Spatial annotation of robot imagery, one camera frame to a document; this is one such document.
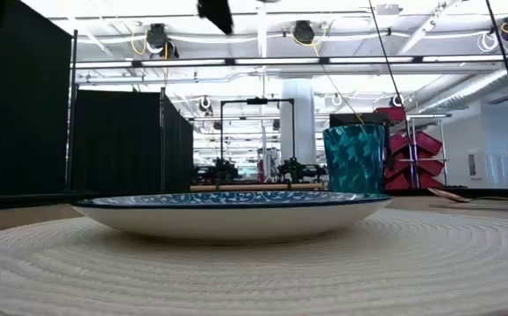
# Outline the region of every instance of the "round placemat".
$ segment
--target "round placemat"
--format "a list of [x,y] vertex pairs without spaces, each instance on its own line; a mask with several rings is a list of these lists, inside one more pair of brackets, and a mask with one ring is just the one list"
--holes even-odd
[[91,219],[0,232],[11,315],[506,315],[508,221],[384,210],[257,246],[174,245]]

